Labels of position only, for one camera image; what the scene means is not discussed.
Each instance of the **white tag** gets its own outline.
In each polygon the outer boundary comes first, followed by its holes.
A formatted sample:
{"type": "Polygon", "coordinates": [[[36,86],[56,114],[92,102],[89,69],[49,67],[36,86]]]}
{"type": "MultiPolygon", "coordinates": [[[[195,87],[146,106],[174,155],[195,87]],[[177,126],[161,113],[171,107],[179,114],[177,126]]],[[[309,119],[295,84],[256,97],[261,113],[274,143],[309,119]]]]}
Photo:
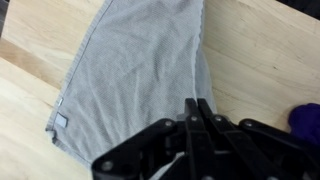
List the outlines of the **white tag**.
{"type": "Polygon", "coordinates": [[[67,127],[68,119],[63,117],[60,113],[57,113],[56,124],[59,124],[61,127],[67,127]]]}
{"type": "Polygon", "coordinates": [[[58,106],[61,106],[62,101],[63,101],[63,98],[60,99],[60,101],[59,101],[59,103],[58,103],[58,106]]]}

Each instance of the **towel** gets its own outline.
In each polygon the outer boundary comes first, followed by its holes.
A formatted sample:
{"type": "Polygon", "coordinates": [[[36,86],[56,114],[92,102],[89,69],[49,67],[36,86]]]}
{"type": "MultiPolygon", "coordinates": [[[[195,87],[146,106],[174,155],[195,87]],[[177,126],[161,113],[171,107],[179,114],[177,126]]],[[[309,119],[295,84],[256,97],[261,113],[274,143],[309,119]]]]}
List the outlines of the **towel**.
{"type": "Polygon", "coordinates": [[[203,3],[106,0],[48,121],[52,142],[90,167],[146,126],[176,120],[185,98],[205,98],[215,112],[201,50],[203,3]]]}

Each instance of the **wooden table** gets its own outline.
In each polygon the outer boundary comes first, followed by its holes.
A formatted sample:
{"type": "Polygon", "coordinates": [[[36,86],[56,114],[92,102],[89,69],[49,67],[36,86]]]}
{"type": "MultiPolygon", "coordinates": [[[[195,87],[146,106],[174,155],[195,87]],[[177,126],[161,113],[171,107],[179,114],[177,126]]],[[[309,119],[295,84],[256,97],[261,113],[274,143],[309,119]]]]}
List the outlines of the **wooden table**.
{"type": "MultiPolygon", "coordinates": [[[[44,132],[102,0],[12,0],[0,42],[0,179],[88,179],[44,132]]],[[[320,23],[273,0],[207,0],[204,51],[219,113],[288,130],[320,102],[320,23]]]]}

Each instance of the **blue object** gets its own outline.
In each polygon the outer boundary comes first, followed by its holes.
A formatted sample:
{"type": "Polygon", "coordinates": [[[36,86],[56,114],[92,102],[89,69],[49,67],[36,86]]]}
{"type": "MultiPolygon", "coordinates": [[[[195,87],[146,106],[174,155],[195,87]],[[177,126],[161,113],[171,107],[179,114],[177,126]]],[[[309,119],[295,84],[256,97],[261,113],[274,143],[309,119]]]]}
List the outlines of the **blue object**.
{"type": "Polygon", "coordinates": [[[294,108],[289,115],[291,134],[320,145],[320,105],[310,103],[294,108]]]}

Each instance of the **light wood surface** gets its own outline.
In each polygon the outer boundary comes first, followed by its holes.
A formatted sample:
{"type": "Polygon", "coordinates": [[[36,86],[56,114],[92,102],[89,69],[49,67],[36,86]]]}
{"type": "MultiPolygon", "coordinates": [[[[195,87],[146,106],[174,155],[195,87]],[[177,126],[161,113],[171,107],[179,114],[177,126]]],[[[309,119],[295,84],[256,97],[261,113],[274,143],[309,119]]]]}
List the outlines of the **light wood surface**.
{"type": "MultiPolygon", "coordinates": [[[[44,128],[101,4],[11,1],[0,41],[0,179],[91,179],[44,128]]],[[[288,130],[294,106],[320,102],[319,21],[273,0],[207,0],[205,23],[219,113],[288,130]]]]}

